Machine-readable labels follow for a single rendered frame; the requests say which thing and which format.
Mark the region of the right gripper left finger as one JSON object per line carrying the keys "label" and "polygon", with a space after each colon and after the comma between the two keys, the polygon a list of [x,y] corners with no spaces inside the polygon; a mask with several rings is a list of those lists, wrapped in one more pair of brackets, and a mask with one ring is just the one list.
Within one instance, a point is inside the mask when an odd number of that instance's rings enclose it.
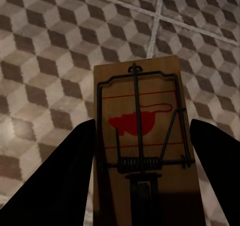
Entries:
{"label": "right gripper left finger", "polygon": [[96,121],[79,124],[0,210],[0,226],[83,226]]}

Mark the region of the mousetrap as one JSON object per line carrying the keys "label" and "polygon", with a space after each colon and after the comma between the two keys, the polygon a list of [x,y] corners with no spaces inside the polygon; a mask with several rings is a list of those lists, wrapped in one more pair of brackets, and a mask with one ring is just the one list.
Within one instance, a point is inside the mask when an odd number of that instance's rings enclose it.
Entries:
{"label": "mousetrap", "polygon": [[93,226],[206,226],[178,55],[94,66]]}

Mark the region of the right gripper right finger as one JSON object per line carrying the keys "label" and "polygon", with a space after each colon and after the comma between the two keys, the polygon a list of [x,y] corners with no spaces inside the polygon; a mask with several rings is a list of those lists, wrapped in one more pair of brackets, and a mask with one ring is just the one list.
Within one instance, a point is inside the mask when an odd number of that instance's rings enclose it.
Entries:
{"label": "right gripper right finger", "polygon": [[240,226],[240,142],[197,119],[190,140],[230,226]]}

